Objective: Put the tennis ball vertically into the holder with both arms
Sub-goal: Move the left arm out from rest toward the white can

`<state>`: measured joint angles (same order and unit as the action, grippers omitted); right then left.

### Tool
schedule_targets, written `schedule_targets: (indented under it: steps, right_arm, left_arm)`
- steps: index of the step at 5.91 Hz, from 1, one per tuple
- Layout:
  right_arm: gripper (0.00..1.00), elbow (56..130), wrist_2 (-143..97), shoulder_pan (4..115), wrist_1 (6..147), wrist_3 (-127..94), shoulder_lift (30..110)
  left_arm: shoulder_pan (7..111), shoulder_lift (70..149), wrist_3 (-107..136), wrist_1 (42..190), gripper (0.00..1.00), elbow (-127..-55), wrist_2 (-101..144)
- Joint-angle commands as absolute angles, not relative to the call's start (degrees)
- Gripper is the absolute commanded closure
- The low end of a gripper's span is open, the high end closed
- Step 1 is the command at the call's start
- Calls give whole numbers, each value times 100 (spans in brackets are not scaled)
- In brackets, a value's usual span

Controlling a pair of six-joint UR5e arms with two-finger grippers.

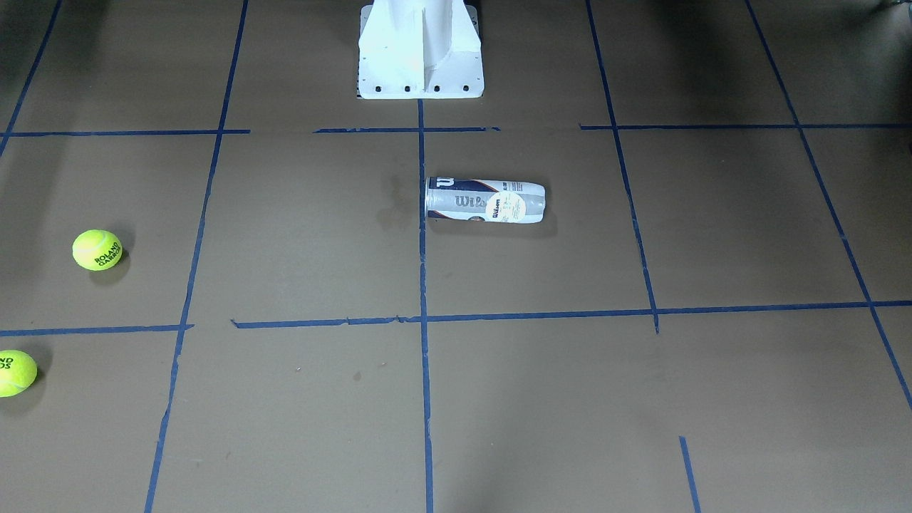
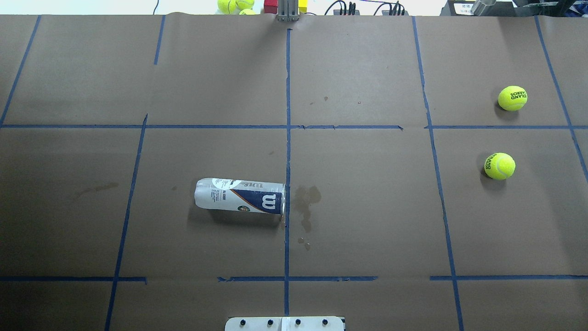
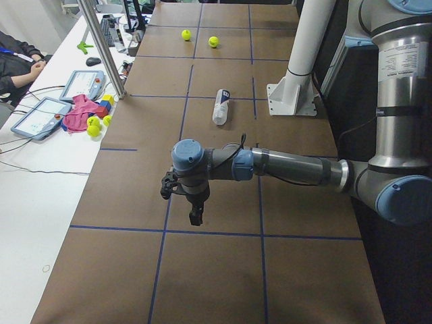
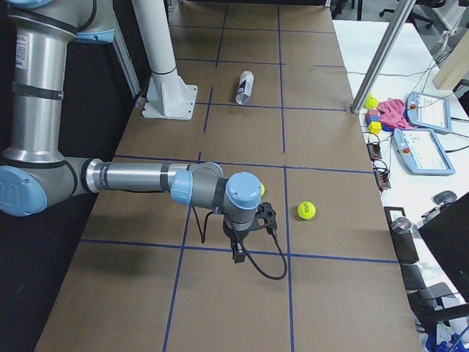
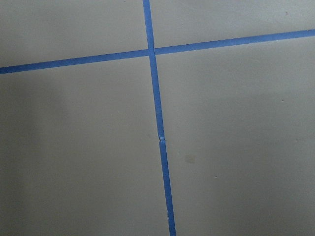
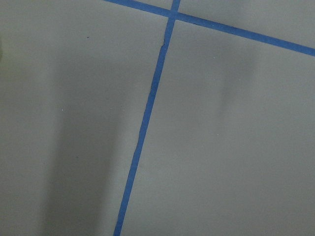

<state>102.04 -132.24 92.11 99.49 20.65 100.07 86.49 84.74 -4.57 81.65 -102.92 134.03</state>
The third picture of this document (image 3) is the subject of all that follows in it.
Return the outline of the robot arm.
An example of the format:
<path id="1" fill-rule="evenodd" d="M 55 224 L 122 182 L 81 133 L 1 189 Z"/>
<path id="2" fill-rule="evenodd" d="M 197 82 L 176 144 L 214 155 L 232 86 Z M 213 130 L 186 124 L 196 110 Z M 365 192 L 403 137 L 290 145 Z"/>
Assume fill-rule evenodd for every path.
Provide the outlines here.
<path id="1" fill-rule="evenodd" d="M 201 225 L 210 180 L 243 181 L 257 174 L 303 186 L 333 186 L 398 225 L 430 220 L 431 178 L 421 152 L 421 124 L 431 75 L 431 2 L 351 1 L 346 44 L 379 50 L 373 158 L 330 161 L 243 143 L 203 148 L 185 139 L 173 147 L 161 196 L 184 195 L 192 205 L 191 224 Z"/>

